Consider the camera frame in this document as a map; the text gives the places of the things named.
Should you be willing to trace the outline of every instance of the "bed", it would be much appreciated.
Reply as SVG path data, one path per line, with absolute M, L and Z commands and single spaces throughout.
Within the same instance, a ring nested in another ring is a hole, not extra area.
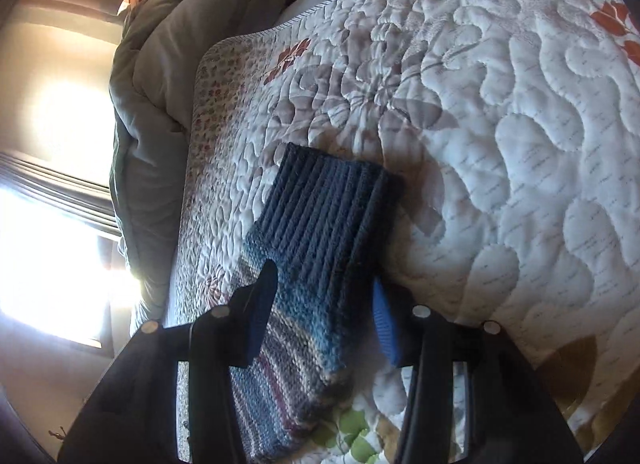
M 589 456 L 640 388 L 639 81 L 622 0 L 297 0 L 198 66 L 165 324 L 228 300 L 287 142 L 381 163 L 407 185 L 386 271 L 501 323 Z M 408 369 L 362 353 L 289 462 L 393 461 Z

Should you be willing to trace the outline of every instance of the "sunlight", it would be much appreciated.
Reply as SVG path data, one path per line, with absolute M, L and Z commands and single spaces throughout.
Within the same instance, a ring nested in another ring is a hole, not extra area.
M 100 346 L 111 278 L 90 228 L 0 190 L 0 272 L 3 313 Z

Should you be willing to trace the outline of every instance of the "silver screw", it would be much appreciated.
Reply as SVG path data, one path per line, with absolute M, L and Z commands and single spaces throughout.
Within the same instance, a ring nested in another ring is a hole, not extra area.
M 214 318 L 226 318 L 231 314 L 231 309 L 229 309 L 226 305 L 218 305 L 217 307 L 213 307 L 210 313 Z
M 143 334 L 153 334 L 156 330 L 158 330 L 159 326 L 160 325 L 157 321 L 146 321 L 145 323 L 143 323 L 142 327 L 140 327 L 140 330 L 142 330 Z
M 486 321 L 484 325 L 482 325 L 482 328 L 487 334 L 491 334 L 492 336 L 499 334 L 502 330 L 500 324 L 495 321 Z
M 431 315 L 431 309 L 426 305 L 416 305 L 412 309 L 412 314 L 420 319 L 427 319 Z

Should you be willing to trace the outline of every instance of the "bright window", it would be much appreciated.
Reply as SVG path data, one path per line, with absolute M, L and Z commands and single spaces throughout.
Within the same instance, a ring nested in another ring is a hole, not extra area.
M 90 228 L 0 189 L 2 313 L 102 348 L 111 280 Z

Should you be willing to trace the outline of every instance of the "quilted mattress pad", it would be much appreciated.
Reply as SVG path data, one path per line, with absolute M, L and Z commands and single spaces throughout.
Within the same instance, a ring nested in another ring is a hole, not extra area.
M 219 43 L 172 322 L 228 300 L 287 142 L 381 163 L 407 182 L 385 269 L 449 319 L 501 323 L 588 453 L 640 387 L 639 65 L 622 0 L 328 0 Z M 370 360 L 294 460 L 392 459 L 406 390 Z

